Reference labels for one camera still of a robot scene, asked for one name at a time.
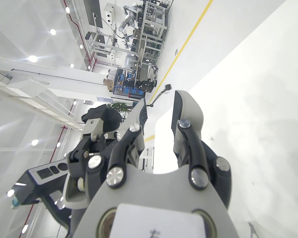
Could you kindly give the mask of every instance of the gray plastic casing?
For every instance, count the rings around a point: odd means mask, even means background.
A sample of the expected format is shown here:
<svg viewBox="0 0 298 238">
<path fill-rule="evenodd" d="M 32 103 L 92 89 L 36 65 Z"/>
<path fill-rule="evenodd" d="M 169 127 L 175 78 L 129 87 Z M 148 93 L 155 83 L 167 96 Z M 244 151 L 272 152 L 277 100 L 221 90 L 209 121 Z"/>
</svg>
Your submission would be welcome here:
<svg viewBox="0 0 298 238">
<path fill-rule="evenodd" d="M 190 185 L 188 165 L 168 174 L 154 175 L 128 164 L 126 174 L 126 182 L 118 189 L 111 189 L 106 182 L 102 184 L 78 225 L 74 238 L 97 237 L 97 226 L 102 216 L 121 203 L 188 213 L 201 209 L 213 219 L 217 238 L 239 237 L 214 187 L 209 183 L 206 189 L 197 191 Z"/>
</svg>

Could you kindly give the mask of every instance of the robotic hand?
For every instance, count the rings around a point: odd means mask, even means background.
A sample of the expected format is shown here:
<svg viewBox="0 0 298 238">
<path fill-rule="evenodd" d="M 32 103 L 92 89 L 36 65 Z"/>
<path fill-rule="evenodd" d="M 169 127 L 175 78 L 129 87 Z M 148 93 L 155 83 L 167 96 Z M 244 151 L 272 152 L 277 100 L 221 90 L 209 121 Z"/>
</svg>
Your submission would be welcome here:
<svg viewBox="0 0 298 238">
<path fill-rule="evenodd" d="M 67 161 L 23 174 L 18 182 L 27 185 L 13 186 L 21 204 L 40 197 L 68 238 L 238 238 L 227 213 L 230 164 L 201 141 L 203 113 L 190 94 L 175 91 L 171 129 L 179 169 L 164 175 L 138 169 L 145 99 L 120 125 L 107 110 L 103 105 L 82 117 L 82 139 Z M 62 185 L 65 208 L 59 210 L 49 194 Z"/>
</svg>

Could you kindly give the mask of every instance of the white floor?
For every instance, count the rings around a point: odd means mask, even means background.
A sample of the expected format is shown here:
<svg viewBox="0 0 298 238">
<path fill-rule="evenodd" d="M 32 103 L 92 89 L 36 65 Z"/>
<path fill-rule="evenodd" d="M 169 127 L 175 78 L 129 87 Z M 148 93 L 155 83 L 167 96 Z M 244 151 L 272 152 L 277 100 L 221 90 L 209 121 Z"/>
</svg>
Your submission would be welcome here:
<svg viewBox="0 0 298 238">
<path fill-rule="evenodd" d="M 231 163 L 229 213 L 241 238 L 249 222 L 259 238 L 298 238 L 298 0 L 284 1 L 214 0 L 162 84 L 191 93 L 204 112 L 202 139 Z M 177 24 L 159 71 L 180 49 Z M 168 111 L 155 127 L 155 173 L 176 169 L 173 97 L 148 112 L 149 121 Z"/>
</svg>

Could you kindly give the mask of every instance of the cardboard box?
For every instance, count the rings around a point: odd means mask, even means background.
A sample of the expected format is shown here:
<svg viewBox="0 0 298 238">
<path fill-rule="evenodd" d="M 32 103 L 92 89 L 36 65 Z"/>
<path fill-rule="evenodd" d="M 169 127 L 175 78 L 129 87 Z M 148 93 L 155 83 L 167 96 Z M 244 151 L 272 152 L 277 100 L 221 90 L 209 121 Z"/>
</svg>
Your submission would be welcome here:
<svg viewBox="0 0 298 238">
<path fill-rule="evenodd" d="M 103 84 L 107 85 L 108 90 L 113 90 L 114 89 L 114 81 L 113 80 L 104 79 Z"/>
</svg>

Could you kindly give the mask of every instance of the electrical box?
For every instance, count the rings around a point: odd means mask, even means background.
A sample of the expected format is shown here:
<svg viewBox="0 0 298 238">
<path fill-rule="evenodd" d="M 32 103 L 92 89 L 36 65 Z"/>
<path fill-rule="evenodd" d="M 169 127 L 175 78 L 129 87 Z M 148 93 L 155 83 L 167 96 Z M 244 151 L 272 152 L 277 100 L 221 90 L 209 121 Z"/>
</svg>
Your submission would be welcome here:
<svg viewBox="0 0 298 238">
<path fill-rule="evenodd" d="M 112 26 L 115 19 L 115 5 L 108 2 L 104 11 L 106 13 L 106 22 Z"/>
</svg>

